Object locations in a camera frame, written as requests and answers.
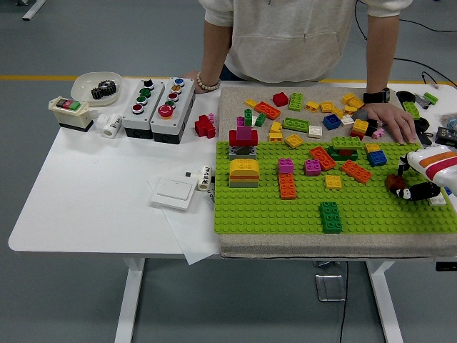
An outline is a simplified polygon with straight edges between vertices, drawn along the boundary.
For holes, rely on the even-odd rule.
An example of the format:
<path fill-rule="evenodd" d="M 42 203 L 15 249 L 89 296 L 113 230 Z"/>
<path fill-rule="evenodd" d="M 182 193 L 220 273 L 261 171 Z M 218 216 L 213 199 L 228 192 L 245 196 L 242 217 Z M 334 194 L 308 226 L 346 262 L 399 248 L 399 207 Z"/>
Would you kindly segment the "person's left hand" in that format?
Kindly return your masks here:
<path fill-rule="evenodd" d="M 387 126 L 395 142 L 400 144 L 416 142 L 416 128 L 410 113 L 387 103 L 366 104 L 364 109 L 369 119 L 381 121 Z"/>

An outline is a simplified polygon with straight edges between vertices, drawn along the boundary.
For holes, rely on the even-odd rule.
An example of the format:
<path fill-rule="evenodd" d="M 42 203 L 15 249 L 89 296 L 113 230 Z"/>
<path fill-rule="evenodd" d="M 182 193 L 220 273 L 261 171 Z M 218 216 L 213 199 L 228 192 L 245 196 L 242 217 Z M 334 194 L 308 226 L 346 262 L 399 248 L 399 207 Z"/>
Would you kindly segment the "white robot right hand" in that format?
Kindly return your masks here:
<path fill-rule="evenodd" d="M 427 182 L 406 186 L 403 173 L 409 169 L 423 175 Z M 399 159 L 397 175 L 388 175 L 385 185 L 391 193 L 409 201 L 437 197 L 442 187 L 456 194 L 456 153 L 439 145 L 404 154 Z"/>

